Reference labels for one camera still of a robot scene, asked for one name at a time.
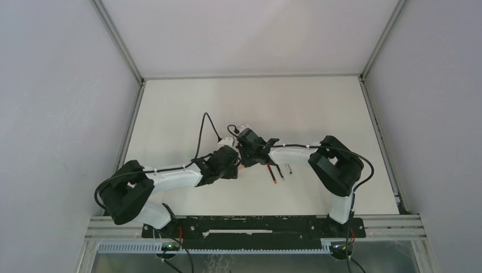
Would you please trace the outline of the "red pen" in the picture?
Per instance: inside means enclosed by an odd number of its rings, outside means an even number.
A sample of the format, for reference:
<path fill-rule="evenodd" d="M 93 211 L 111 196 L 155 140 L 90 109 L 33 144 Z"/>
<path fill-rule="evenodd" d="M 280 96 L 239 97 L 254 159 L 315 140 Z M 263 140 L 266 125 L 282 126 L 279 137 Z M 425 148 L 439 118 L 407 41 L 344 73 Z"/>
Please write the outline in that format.
<path fill-rule="evenodd" d="M 270 166 L 269 164 L 267 164 L 266 166 L 267 166 L 268 171 L 269 171 L 269 174 L 270 174 L 270 176 L 271 176 L 271 178 L 272 178 L 272 180 L 273 180 L 273 183 L 274 183 L 274 184 L 277 184 L 277 180 L 276 180 L 275 174 L 274 174 L 273 171 L 272 171 L 271 166 Z"/>

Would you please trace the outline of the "black pen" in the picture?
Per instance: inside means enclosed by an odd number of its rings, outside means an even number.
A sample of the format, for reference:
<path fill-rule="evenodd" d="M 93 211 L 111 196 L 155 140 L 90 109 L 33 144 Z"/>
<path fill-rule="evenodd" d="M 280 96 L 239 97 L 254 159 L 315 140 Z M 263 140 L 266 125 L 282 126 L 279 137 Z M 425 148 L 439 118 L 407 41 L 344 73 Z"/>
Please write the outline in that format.
<path fill-rule="evenodd" d="M 285 176 L 284 176 L 284 174 L 283 174 L 283 172 L 282 172 L 282 170 L 281 170 L 281 167 L 280 167 L 278 164 L 275 165 L 275 166 L 276 166 L 276 169 L 277 169 L 277 171 L 278 171 L 278 173 L 279 173 L 282 181 L 285 181 Z"/>

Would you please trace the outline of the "white green-tipped pen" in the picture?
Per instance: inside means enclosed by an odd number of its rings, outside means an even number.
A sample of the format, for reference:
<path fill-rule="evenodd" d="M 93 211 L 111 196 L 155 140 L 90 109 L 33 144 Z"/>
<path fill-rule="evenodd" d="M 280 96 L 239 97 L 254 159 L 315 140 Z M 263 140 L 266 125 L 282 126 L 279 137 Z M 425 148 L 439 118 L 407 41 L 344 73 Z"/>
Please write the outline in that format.
<path fill-rule="evenodd" d="M 286 166 L 286 168 L 288 169 L 289 174 L 292 175 L 293 172 L 292 172 L 292 169 L 291 169 L 290 165 L 289 165 L 289 164 L 285 164 L 285 166 Z"/>

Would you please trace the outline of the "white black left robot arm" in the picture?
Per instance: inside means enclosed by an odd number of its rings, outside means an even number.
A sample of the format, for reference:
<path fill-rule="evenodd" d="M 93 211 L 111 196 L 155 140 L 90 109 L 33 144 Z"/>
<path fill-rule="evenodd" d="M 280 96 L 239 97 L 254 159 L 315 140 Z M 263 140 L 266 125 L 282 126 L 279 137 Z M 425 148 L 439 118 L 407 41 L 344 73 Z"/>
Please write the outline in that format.
<path fill-rule="evenodd" d="M 219 179 L 238 177 L 239 158 L 230 146 L 191 160 L 186 166 L 156 169 L 130 160 L 94 191 L 95 202 L 111 216 L 116 225 L 141 222 L 164 237 L 178 228 L 174 213 L 165 203 L 152 201 L 153 194 L 181 187 L 201 187 Z"/>

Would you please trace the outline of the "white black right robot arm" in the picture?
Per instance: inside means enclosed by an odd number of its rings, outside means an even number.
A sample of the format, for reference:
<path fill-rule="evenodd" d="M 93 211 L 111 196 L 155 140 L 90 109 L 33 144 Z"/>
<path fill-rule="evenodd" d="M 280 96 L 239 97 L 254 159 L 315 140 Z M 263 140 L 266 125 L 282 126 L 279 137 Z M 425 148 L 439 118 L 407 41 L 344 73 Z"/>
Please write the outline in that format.
<path fill-rule="evenodd" d="M 264 140 L 247 126 L 234 128 L 232 135 L 238 141 L 236 147 L 245 167 L 262 164 L 311 168 L 331 193 L 329 231 L 337 237 L 350 231 L 353 191 L 364 169 L 361 157 L 331 135 L 313 144 L 283 143 L 277 138 Z"/>

